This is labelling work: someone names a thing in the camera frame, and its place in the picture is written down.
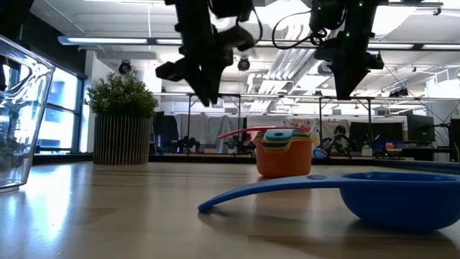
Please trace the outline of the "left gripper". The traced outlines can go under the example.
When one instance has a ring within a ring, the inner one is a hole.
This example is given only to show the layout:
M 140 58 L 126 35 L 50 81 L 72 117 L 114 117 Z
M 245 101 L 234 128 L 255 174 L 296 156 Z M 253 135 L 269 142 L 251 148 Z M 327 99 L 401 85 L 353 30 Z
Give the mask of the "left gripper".
M 219 32 L 208 17 L 200 24 L 181 22 L 180 26 L 185 26 L 179 47 L 183 57 L 158 66 L 156 76 L 168 81 L 186 80 L 204 106 L 216 104 L 222 73 L 234 63 L 234 49 L 248 50 L 256 40 L 239 24 Z

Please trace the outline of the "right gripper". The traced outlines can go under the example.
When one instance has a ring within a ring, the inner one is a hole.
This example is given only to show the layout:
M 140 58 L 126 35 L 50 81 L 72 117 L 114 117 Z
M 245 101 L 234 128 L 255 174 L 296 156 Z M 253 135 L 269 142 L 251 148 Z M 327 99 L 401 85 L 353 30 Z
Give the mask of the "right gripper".
M 322 60 L 327 69 L 334 70 L 337 99 L 349 99 L 350 94 L 370 72 L 367 67 L 367 48 L 371 37 L 372 32 L 368 29 L 358 32 L 346 29 L 334 38 L 314 38 L 317 47 L 315 59 Z

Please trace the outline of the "pink measuring cup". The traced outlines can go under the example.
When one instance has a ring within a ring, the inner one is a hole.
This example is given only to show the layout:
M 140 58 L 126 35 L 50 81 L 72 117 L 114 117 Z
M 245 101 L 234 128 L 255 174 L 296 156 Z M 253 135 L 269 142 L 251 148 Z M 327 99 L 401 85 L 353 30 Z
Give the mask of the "pink measuring cup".
M 237 135 L 239 133 L 245 133 L 245 132 L 262 132 L 262 131 L 267 131 L 267 130 L 302 130 L 306 131 L 306 129 L 302 128 L 297 128 L 297 127 L 276 127 L 276 126 L 266 126 L 266 127 L 250 127 L 246 129 L 238 129 L 234 130 L 231 132 L 223 133 L 218 136 L 219 139 L 225 139 L 227 137 L 230 137 L 232 135 Z

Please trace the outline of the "teal measuring cup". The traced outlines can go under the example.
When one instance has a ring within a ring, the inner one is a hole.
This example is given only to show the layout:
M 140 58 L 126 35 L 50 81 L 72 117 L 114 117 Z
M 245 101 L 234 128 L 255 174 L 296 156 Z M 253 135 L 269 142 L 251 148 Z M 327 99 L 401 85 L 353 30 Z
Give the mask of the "teal measuring cup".
M 289 142 L 295 138 L 309 140 L 310 135 L 301 129 L 268 129 L 264 135 L 265 142 Z

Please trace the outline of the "blue measuring cup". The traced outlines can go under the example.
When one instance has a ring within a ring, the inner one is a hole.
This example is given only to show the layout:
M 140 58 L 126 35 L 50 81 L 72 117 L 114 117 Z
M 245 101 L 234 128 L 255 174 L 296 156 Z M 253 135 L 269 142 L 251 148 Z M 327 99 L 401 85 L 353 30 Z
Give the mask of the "blue measuring cup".
M 353 214 L 381 228 L 432 232 L 460 220 L 460 176 L 385 171 L 261 181 L 219 194 L 198 205 L 198 211 L 243 196 L 313 188 L 337 188 Z

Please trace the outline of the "clear plastic basket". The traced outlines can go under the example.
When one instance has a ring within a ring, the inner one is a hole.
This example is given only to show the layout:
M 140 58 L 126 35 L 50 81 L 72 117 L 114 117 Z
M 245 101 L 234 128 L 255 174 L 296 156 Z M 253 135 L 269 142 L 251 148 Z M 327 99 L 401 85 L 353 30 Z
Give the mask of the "clear plastic basket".
M 0 190 L 27 183 L 55 66 L 0 36 L 0 56 L 27 68 L 23 81 L 0 91 Z

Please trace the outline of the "black ceiling track lights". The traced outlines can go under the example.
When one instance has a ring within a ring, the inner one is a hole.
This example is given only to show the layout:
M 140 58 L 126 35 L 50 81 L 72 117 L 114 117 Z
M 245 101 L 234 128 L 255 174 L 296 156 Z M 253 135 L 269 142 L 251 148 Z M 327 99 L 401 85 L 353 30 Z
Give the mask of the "black ceiling track lights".
M 382 59 L 380 51 L 367 52 L 367 67 L 372 70 L 382 70 L 385 63 Z

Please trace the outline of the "white hanging cloth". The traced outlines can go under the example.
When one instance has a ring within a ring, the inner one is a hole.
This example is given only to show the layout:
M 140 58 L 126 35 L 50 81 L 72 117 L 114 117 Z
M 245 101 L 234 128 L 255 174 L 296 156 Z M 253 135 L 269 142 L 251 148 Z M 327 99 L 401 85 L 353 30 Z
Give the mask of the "white hanging cloth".
M 205 145 L 219 145 L 219 135 L 242 126 L 242 119 L 230 115 L 176 114 L 174 118 L 180 139 L 189 136 Z

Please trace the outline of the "background metal rig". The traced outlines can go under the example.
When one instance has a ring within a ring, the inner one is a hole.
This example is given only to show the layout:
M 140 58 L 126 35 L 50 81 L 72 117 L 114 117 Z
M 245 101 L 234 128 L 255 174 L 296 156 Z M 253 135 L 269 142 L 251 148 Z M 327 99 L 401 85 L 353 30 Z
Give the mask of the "background metal rig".
M 236 116 L 242 119 L 242 126 L 238 125 L 238 130 L 250 127 L 282 127 L 283 120 L 288 117 L 318 118 L 320 142 L 334 137 L 334 129 L 339 125 L 345 126 L 348 137 L 352 122 L 368 123 L 369 139 L 372 136 L 371 124 L 375 123 L 374 112 L 366 99 L 355 99 L 347 104 L 344 100 L 336 100 L 330 96 L 242 94 L 225 96 L 224 101 L 231 102 L 233 106 L 205 108 L 193 97 L 190 109 L 177 111 L 176 114 Z

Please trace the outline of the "person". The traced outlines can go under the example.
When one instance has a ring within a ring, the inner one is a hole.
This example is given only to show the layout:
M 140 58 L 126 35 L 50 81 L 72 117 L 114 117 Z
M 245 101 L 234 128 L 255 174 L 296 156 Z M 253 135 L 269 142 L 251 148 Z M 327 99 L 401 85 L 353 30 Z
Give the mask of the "person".
M 339 125 L 335 127 L 334 138 L 331 142 L 331 148 L 339 155 L 352 157 L 352 153 L 357 151 L 357 141 L 346 136 L 345 126 Z

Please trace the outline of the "floral banner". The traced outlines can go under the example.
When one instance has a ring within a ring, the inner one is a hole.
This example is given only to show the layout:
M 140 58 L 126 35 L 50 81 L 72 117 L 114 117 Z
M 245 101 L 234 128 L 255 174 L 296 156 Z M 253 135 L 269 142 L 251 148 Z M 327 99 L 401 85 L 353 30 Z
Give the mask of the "floral banner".
M 283 120 L 286 127 L 296 127 L 305 130 L 313 142 L 314 146 L 320 145 L 319 119 L 288 117 Z

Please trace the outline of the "wide black screen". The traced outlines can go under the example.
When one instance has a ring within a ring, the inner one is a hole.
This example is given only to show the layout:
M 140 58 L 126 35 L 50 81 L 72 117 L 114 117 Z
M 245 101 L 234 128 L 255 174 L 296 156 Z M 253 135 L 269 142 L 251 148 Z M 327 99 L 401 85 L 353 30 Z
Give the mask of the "wide black screen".
M 375 139 L 378 135 L 385 135 L 387 141 L 403 141 L 402 123 L 372 123 L 372 136 Z M 349 137 L 357 142 L 368 140 L 369 124 L 364 122 L 352 122 L 349 128 Z

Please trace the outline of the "black computer monitor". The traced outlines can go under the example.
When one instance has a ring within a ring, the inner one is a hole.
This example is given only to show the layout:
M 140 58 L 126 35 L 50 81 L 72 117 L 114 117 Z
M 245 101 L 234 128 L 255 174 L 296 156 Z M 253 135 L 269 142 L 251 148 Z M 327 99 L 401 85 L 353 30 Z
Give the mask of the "black computer monitor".
M 433 117 L 408 114 L 408 139 L 416 142 L 434 142 L 435 130 Z

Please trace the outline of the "green plant in ribbed pot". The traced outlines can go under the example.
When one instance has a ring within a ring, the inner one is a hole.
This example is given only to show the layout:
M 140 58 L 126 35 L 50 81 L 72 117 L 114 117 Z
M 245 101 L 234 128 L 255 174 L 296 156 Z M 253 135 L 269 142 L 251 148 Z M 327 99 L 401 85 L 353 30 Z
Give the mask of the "green plant in ribbed pot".
M 93 162 L 136 165 L 148 162 L 152 118 L 158 100 L 135 72 L 109 73 L 93 82 L 85 104 L 96 115 Z

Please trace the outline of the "long ceiling light strip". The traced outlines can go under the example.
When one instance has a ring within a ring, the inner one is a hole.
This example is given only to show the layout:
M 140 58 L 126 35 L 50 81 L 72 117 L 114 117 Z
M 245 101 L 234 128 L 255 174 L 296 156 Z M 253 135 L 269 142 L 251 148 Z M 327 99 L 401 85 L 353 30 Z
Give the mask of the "long ceiling light strip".
M 126 37 L 67 37 L 58 36 L 61 45 L 146 45 L 146 46 L 181 46 L 179 38 L 126 38 Z M 401 51 L 430 51 L 430 52 L 460 52 L 460 43 L 404 43 L 404 42 L 374 42 L 368 44 L 370 50 L 401 50 Z

